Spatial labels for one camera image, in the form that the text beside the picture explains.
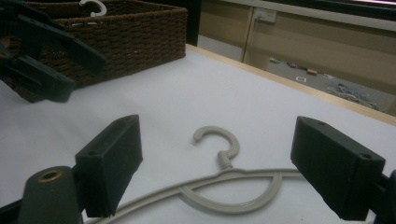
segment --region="brown woven basket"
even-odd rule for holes
[[[78,3],[29,3],[45,11],[65,30],[97,49],[107,58],[101,76],[68,60],[63,52],[45,49],[40,62],[74,79],[78,88],[123,77],[185,56],[187,9],[135,0],[102,1],[107,14],[90,17],[96,8]],[[19,41],[11,41],[10,51],[18,54]],[[42,98],[7,80],[22,98],[35,102]]]

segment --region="hanger hook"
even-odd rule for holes
[[[194,140],[195,142],[199,142],[203,139],[204,135],[209,134],[209,133],[215,133],[215,134],[219,134],[223,137],[225,137],[229,142],[230,142],[230,149],[224,151],[220,151],[218,153],[218,157],[219,157],[219,164],[221,166],[221,169],[229,169],[229,168],[233,168],[233,166],[231,165],[231,161],[230,159],[233,158],[234,156],[236,156],[236,154],[238,154],[239,151],[239,141],[238,139],[230,132],[228,132],[225,129],[222,129],[220,127],[216,127],[216,126],[205,126],[202,127],[200,129],[198,129],[195,133],[194,133]]]
[[[85,4],[92,2],[95,3],[97,6],[100,8],[100,12],[91,12],[91,17],[98,17],[98,16],[105,16],[107,13],[107,8],[106,6],[99,0],[81,0],[79,2],[79,5],[83,7]]]

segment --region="gray plastic hanger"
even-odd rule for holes
[[[222,135],[231,144],[230,149],[226,151],[220,151],[218,153],[219,164],[222,168],[222,171],[220,171],[218,174],[193,179],[164,189],[156,190],[150,194],[144,195],[121,205],[114,217],[93,218],[85,222],[85,224],[109,223],[120,217],[130,214],[134,210],[143,206],[156,203],[159,200],[177,194],[181,194],[189,199],[192,203],[214,212],[223,214],[243,214],[257,210],[269,203],[276,196],[282,182],[282,177],[302,176],[298,170],[295,169],[243,170],[233,168],[230,159],[236,156],[239,151],[238,140],[232,133],[215,126],[205,126],[200,128],[195,132],[193,138],[196,142],[199,142],[206,134],[210,133]],[[193,189],[215,184],[221,181],[252,177],[272,177],[272,182],[268,189],[261,196],[246,203],[218,203],[209,200],[193,191]]]

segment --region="wall socket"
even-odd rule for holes
[[[257,7],[254,18],[256,20],[261,20],[261,21],[275,22],[276,11],[262,7]]]

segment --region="table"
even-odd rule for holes
[[[73,166],[74,155],[111,121],[140,116],[144,160],[121,203],[220,168],[217,153],[228,142],[208,136],[192,142],[206,125],[232,132],[241,145],[233,166],[295,168],[290,162],[297,116],[329,123],[396,167],[396,118],[355,105],[188,46],[187,56],[128,77],[73,92],[67,104],[25,103],[0,85],[0,206],[18,200],[26,179],[56,165]],[[231,181],[197,192],[224,203],[254,199],[265,179]],[[117,223],[344,223],[303,179],[285,179],[263,209],[239,216],[197,210],[178,197],[140,209]]]

